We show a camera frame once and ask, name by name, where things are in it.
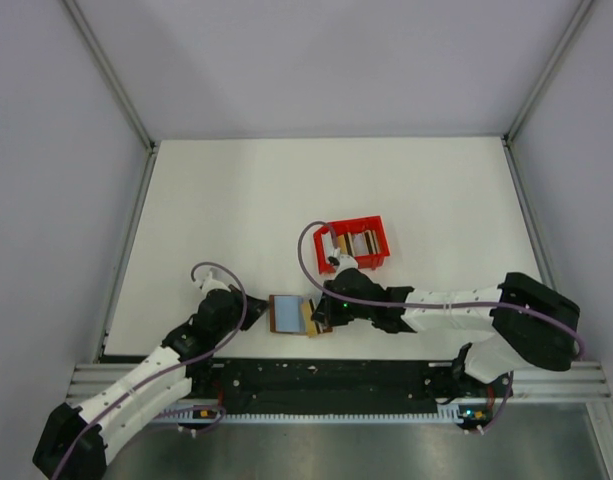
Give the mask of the gold card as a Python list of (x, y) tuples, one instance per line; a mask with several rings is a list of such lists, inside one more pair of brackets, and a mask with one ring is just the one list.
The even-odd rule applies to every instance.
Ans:
[(301, 304), (301, 314), (304, 323), (304, 332), (309, 337), (316, 337), (320, 334), (319, 324), (312, 318), (315, 305), (312, 299), (304, 299)]

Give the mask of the brown leather card holder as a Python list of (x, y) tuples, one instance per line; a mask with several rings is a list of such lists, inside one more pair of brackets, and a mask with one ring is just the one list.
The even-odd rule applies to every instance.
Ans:
[[(309, 296), (271, 295), (269, 297), (269, 331), (274, 334), (306, 336), (304, 332), (301, 304), (304, 299), (314, 299)], [(332, 327), (321, 323), (320, 335), (333, 332)]]

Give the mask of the red plastic card bin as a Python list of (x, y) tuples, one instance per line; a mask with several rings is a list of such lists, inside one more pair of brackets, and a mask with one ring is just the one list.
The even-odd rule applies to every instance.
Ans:
[[(352, 256), (360, 269), (376, 270), (390, 256), (386, 232), (380, 216), (369, 216), (331, 222), (337, 246), (342, 254)], [(317, 269), (320, 274), (334, 272), (328, 261), (334, 250), (330, 231), (321, 226), (313, 233)]]

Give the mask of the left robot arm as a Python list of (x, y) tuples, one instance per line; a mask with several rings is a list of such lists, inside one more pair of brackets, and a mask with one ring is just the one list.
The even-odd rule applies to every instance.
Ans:
[(49, 415), (32, 463), (48, 479), (101, 479), (127, 443), (169, 405), (212, 387), (207, 367), (224, 339), (249, 329), (269, 302), (217, 282), (189, 319), (97, 395)]

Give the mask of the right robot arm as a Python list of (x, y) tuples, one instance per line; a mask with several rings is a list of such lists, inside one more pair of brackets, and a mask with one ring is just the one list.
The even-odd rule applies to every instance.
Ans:
[(507, 273), (493, 287), (441, 292), (384, 287), (348, 268), (321, 292), (312, 319), (326, 328), (361, 319), (389, 334), (466, 334), (452, 380), (467, 396), (516, 369), (567, 371), (582, 354), (579, 306), (521, 272)]

